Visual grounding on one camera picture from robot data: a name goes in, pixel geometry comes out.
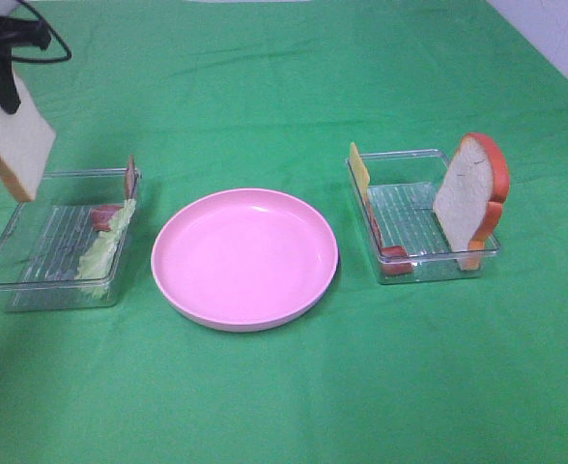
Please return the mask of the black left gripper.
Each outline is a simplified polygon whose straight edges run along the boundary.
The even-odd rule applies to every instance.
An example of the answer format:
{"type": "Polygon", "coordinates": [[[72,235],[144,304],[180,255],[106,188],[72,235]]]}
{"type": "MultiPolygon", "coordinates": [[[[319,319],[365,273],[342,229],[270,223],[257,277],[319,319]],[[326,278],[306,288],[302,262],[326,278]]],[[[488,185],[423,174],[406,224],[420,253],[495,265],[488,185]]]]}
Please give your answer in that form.
{"type": "Polygon", "coordinates": [[[0,15],[0,107],[15,114],[21,104],[14,82],[12,50],[15,46],[34,46],[46,50],[51,34],[42,19],[19,19],[0,15]]]}

